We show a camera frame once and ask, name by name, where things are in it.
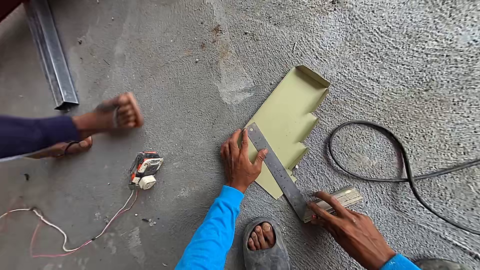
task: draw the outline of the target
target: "white wire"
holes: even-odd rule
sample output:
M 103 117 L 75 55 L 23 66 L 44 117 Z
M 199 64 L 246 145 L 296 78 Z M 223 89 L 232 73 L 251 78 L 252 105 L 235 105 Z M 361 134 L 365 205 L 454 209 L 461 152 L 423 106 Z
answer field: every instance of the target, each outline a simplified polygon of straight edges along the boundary
M 130 201 L 130 199 L 132 198 L 133 194 L 134 194 L 135 190 L 132 190 L 132 193 L 130 194 L 130 197 L 128 197 L 127 201 L 125 202 L 125 204 L 122 206 L 122 208 L 120 208 L 120 210 L 118 210 L 118 212 L 115 214 L 115 216 L 113 216 L 113 218 L 110 219 L 110 221 L 106 224 L 105 228 L 102 230 L 102 232 L 97 235 L 95 238 L 93 238 L 92 240 L 95 240 L 97 238 L 99 238 L 106 230 L 107 228 L 110 226 L 110 224 L 112 223 L 112 221 L 115 219 L 115 217 L 127 206 L 128 202 Z M 55 229 L 57 229 L 57 231 L 59 231 L 62 235 L 63 235 L 63 245 L 62 245 L 62 248 L 65 252 L 71 252 L 71 251 L 75 251 L 77 249 L 79 249 L 80 247 L 82 247 L 83 245 L 85 244 L 82 244 L 81 246 L 77 247 L 77 248 L 74 248 L 74 249 L 67 249 L 65 247 L 65 245 L 67 244 L 67 234 L 62 230 L 60 229 L 60 227 L 58 227 L 57 225 L 49 222 L 48 220 L 45 219 L 45 217 L 42 215 L 42 213 L 40 213 L 37 209 L 35 208 L 20 208 L 20 209 L 13 209 L 13 210 L 10 210 L 6 213 L 4 213 L 3 215 L 0 216 L 0 219 L 3 218 L 4 216 L 6 216 L 8 213 L 11 213 L 11 212 L 16 212 L 16 211 L 33 211 L 35 213 L 36 216 L 38 216 L 46 225 L 50 226 L 50 227 L 53 227 Z

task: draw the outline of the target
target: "folded metal edge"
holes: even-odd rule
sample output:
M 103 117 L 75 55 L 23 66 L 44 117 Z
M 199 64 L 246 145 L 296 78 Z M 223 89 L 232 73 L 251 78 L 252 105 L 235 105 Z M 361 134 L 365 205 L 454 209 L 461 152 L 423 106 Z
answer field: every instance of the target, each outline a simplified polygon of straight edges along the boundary
M 24 3 L 24 7 L 42 69 L 53 94 L 55 109 L 68 110 L 79 102 L 48 2 L 30 0 Z

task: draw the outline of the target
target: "blue long-sleeve shirt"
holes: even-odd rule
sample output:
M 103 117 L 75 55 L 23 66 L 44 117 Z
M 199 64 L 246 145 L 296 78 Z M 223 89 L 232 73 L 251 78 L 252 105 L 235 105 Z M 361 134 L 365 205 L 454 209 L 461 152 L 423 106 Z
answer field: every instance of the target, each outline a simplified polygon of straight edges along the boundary
M 235 220 L 240 213 L 243 193 L 223 186 L 204 222 L 185 248 L 175 269 L 223 269 L 233 243 Z M 380 270 L 420 270 L 401 254 L 395 255 Z

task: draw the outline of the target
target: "concrete floor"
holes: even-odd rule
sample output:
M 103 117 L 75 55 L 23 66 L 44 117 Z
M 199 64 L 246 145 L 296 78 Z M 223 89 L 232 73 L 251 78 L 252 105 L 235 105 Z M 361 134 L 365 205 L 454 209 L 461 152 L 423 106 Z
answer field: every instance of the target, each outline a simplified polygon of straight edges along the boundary
M 3 269 L 172 269 L 224 182 L 220 144 L 298 64 L 332 83 L 315 112 L 320 123 L 305 142 L 310 152 L 294 171 L 306 198 L 353 184 L 366 198 L 354 209 L 368 214 L 397 252 L 480 268 L 478 237 L 427 212 L 406 184 L 365 183 L 339 173 L 324 148 L 337 125 L 365 119 L 401 138 L 417 174 L 478 158 L 480 5 L 475 1 L 51 0 L 50 5 L 81 101 L 69 114 L 133 91 L 145 126 L 127 135 L 95 136 L 91 151 L 79 156 L 0 164 L 2 211 L 21 201 L 38 206 L 67 232 L 68 246 L 77 246 L 96 235 L 127 198 L 125 170 L 136 152 L 157 150 L 165 163 L 159 183 L 141 192 L 107 235 L 73 255 L 30 258 L 36 218 L 11 215 L 0 233 Z M 2 114 L 58 114 L 51 109 L 22 8 L 0 24 L 0 97 Z M 394 151 L 374 131 L 347 129 L 336 147 L 352 170 L 398 174 Z M 479 229 L 479 175 L 478 167 L 471 168 L 419 186 L 437 210 Z M 326 232 L 302 225 L 284 198 L 275 201 L 254 184 L 241 209 L 226 269 L 244 268 L 240 237 L 260 216 L 281 223 L 294 268 L 360 269 Z M 141 218 L 157 224 L 149 227 Z M 58 253 L 61 241 L 43 226 L 34 253 Z

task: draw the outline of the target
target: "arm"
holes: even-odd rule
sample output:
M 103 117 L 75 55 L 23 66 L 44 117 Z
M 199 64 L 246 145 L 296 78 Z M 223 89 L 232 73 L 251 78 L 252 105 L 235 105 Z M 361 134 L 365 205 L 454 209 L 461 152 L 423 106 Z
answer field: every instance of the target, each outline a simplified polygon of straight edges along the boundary
M 222 144 L 220 154 L 227 184 L 213 202 L 175 269 L 223 269 L 232 246 L 243 194 L 260 174 L 262 161 L 268 152 L 266 149 L 259 151 L 252 164 L 248 159 L 247 132 L 243 130 L 241 148 L 237 144 L 240 129 Z
M 397 254 L 386 262 L 380 270 L 420 270 L 420 268 L 402 254 Z
M 243 193 L 223 186 L 175 269 L 222 269 L 235 234 Z
M 329 204 L 332 215 L 313 202 L 308 207 L 315 213 L 312 223 L 322 225 L 335 241 L 360 265 L 368 270 L 420 270 L 415 264 L 388 246 L 372 220 L 344 208 L 335 197 L 319 191 L 314 194 Z

